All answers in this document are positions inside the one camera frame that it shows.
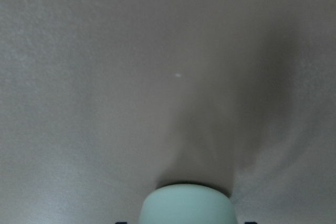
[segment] gray textured surface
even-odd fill
[[[336,0],[0,0],[0,223],[136,223],[156,186],[334,223]]]

